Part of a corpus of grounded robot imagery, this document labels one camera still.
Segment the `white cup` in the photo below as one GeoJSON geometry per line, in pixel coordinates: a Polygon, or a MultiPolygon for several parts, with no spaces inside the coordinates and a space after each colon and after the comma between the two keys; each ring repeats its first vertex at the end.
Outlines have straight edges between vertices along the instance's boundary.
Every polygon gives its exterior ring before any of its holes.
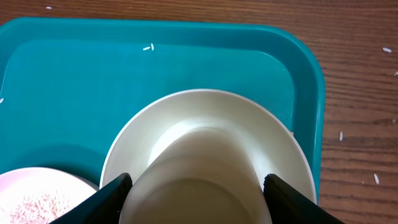
{"type": "Polygon", "coordinates": [[[184,134],[132,186],[120,223],[271,223],[243,143],[208,128],[184,134]]]}

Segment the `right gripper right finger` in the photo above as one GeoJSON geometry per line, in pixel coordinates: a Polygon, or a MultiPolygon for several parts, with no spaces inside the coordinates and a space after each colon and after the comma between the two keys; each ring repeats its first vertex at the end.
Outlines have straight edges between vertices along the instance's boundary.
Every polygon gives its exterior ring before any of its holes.
{"type": "Polygon", "coordinates": [[[275,174],[265,177],[263,195],[275,224],[344,224],[275,174]]]}

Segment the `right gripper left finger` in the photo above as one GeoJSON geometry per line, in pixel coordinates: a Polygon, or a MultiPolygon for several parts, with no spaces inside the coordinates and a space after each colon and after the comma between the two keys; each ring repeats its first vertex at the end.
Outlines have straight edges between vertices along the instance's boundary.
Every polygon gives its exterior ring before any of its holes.
{"type": "Polygon", "coordinates": [[[119,223],[124,201],[132,186],[131,176],[122,173],[51,224],[119,223]]]}

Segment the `white saucer bowl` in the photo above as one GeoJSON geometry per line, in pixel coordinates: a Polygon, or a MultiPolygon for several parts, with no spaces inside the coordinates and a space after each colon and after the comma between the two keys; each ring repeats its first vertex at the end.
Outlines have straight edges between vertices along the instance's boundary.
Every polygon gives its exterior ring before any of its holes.
{"type": "Polygon", "coordinates": [[[104,187],[123,172],[137,180],[168,146],[197,131],[227,134],[242,147],[259,183],[274,173],[317,201],[309,163],[285,125],[256,102],[214,89],[172,93],[135,114],[109,148],[99,186],[104,187]]]}

